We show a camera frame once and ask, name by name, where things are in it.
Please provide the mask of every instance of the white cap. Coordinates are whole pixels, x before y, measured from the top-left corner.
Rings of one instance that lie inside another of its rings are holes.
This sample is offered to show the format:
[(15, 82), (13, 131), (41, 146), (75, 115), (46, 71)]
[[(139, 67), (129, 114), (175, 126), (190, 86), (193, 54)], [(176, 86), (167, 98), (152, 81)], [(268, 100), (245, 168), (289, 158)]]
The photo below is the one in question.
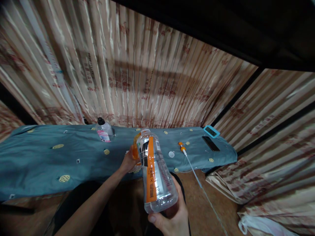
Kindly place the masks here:
[(173, 158), (173, 157), (175, 156), (175, 153), (172, 152), (172, 151), (170, 151), (170, 152), (168, 153), (168, 155), (169, 155), (171, 158)]

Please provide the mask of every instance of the blue blanket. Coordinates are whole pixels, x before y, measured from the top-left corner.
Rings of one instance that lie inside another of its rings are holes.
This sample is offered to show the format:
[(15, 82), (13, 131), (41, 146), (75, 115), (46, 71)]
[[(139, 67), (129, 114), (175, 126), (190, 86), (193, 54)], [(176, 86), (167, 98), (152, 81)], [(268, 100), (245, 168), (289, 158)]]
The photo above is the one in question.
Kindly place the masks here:
[[(0, 201), (68, 191), (88, 180), (106, 180), (119, 168), (139, 131), (113, 127), (116, 136), (113, 142), (105, 143), (94, 127), (42, 125), (14, 130), (0, 144)], [(201, 138), (207, 134), (200, 127), (151, 129), (151, 132), (159, 137), (166, 165), (172, 172), (191, 170), (178, 142), (189, 142), (185, 147), (194, 169), (237, 160), (236, 151), (220, 136), (212, 139), (220, 152), (212, 152)], [(169, 157), (170, 151), (174, 151), (175, 157)], [(141, 171), (130, 173), (124, 180), (141, 176)]]

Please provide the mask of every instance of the clear plastic bottle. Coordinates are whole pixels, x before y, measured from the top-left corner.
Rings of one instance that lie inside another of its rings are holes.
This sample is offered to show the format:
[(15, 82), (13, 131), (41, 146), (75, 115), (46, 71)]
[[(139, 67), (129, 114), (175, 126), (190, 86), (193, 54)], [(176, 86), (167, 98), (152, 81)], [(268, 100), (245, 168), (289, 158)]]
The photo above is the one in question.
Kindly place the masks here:
[[(139, 154), (138, 154), (138, 148), (137, 148), (137, 140), (139, 138), (139, 136), (141, 135), (141, 133), (138, 133), (135, 137), (134, 137), (134, 143), (132, 145), (132, 156), (135, 160), (137, 160), (139, 158)], [(142, 168), (141, 162), (139, 161), (134, 168), (132, 168), (131, 171), (129, 171), (129, 173), (137, 171), (139, 169)]]
[(109, 143), (113, 140), (114, 134), (110, 124), (104, 121), (102, 117), (97, 119), (95, 126), (97, 134), (103, 142)]
[(177, 202), (178, 193), (165, 164), (158, 137), (148, 128), (142, 129), (137, 147), (142, 164), (144, 209), (147, 213), (164, 211)]

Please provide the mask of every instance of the wooden floor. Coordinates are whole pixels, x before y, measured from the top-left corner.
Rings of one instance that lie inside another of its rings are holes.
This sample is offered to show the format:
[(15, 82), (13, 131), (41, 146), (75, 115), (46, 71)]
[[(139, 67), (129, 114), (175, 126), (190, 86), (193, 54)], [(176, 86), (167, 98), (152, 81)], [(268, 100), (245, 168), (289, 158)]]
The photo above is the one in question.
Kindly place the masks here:
[[(243, 235), (237, 224), (238, 205), (218, 192), (205, 181), (204, 173), (196, 174), (212, 202), (228, 235)], [(179, 173), (185, 190), (186, 204), (189, 212), (191, 234), (225, 235), (205, 194), (199, 187), (192, 172)], [(38, 198), (11, 200), (9, 204), (23, 207), (35, 207), (36, 213), (29, 216), (0, 214), (0, 226), (6, 235), (51, 235), (52, 218), (68, 193), (61, 193)], [(111, 224), (115, 235), (143, 235), (147, 225), (147, 214), (143, 208), (142, 179), (121, 183), (109, 202)]]

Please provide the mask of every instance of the beige curtain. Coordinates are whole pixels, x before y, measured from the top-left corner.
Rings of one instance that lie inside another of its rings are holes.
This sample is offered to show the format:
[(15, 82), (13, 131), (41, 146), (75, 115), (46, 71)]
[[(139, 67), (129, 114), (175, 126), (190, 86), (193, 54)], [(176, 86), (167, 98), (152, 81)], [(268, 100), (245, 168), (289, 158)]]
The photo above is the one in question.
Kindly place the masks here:
[(239, 151), (313, 101), (314, 73), (265, 69), (215, 128)]
[(8, 2), (1, 82), (41, 124), (209, 124), (257, 68), (113, 1)]
[(22, 121), (0, 101), (0, 143), (9, 137), (16, 128), (24, 125)]
[(270, 218), (315, 234), (315, 111), (220, 168), (207, 181), (239, 204), (240, 215)]

